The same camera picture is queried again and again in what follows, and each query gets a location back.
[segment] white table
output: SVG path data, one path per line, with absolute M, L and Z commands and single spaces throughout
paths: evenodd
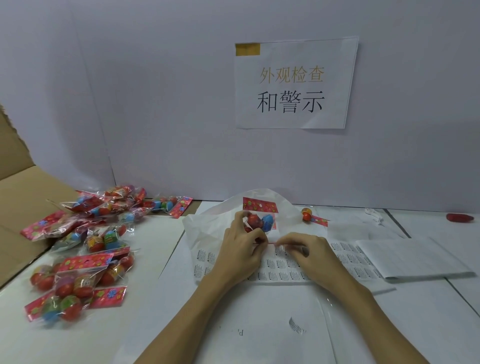
M 469 223 L 450 222 L 444 212 L 389 210 L 411 237 L 431 236 L 480 276 L 480 214 Z M 480 314 L 480 278 L 449 279 Z
M 197 213 L 213 204 L 202 203 Z M 371 239 L 405 237 L 383 212 L 384 226 L 378 226 L 360 208 L 316 206 L 312 210 L 315 215 L 329 220 L 363 224 L 368 227 Z M 480 319 L 446 280 L 396 286 L 396 291 L 379 295 L 376 299 L 400 331 L 431 363 L 478 362 Z M 132 322 L 114 363 L 133 363 L 188 300 L 195 287 L 190 251 L 184 237 L 152 290 L 149 302 Z M 219 312 L 212 318 L 197 362 L 224 363 L 228 358 L 228 362 L 243 363 L 246 359 L 254 362 L 253 358 L 256 358 L 261 363 L 309 363 L 303 357 L 305 350 L 312 350 L 312 345 L 319 346 L 320 350 L 323 348 L 324 330 L 320 328 L 311 332 L 315 325 L 322 325 L 325 321 L 318 308 L 320 301 L 324 313 L 332 318 L 326 321 L 338 362 L 373 363 L 353 323 L 338 306 L 328 309 L 324 304 L 327 297 L 314 286 L 240 285 L 222 301 Z M 300 326 L 309 325 L 307 333 L 301 336 L 303 339 L 292 336 L 288 326 L 290 316 L 298 320 Z M 237 332 L 240 329 L 243 330 L 242 337 Z M 259 333 L 266 341 L 265 346 L 259 340 L 253 340 Z M 270 348 L 273 344 L 272 337 L 280 339 L 274 343 L 275 350 L 266 352 L 265 347 Z M 245 348 L 250 348 L 252 357 L 246 358 L 242 354 Z
M 88 310 L 86 320 L 69 329 L 45 329 L 27 321 L 24 306 L 40 296 L 28 280 L 36 266 L 51 264 L 49 254 L 32 264 L 0 291 L 0 362 L 109 363 L 175 249 L 183 233 L 181 220 L 147 216 L 138 224 L 131 246 L 141 250 L 127 274 L 123 306 Z

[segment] sign on wall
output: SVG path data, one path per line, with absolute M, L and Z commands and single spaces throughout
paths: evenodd
M 358 40 L 236 44 L 237 128 L 345 128 Z

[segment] pile of toys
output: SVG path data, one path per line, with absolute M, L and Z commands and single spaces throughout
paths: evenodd
M 180 217 L 192 199 L 156 196 L 145 200 L 144 188 L 115 186 L 96 193 L 79 191 L 74 202 L 23 229 L 30 240 L 55 239 L 51 265 L 37 266 L 30 283 L 44 294 L 25 306 L 29 321 L 71 323 L 86 309 L 122 304 L 126 274 L 139 249 L 131 248 L 135 225 L 148 213 Z

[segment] left hand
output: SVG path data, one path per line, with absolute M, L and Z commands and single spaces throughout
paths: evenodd
M 239 211 L 229 228 L 225 230 L 222 246 L 210 273 L 228 289 L 247 279 L 259 266 L 267 248 L 268 238 L 262 229 L 246 232 L 243 218 L 250 213 Z M 255 245 L 255 239 L 261 244 Z

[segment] right hand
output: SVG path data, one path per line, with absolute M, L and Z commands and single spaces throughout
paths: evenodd
M 310 279 L 333 295 L 338 295 L 342 286 L 354 280 L 325 238 L 291 232 L 278 239 L 275 246 L 279 245 L 285 246 L 285 250 L 297 261 Z M 301 246 L 308 248 L 308 256 L 299 249 Z

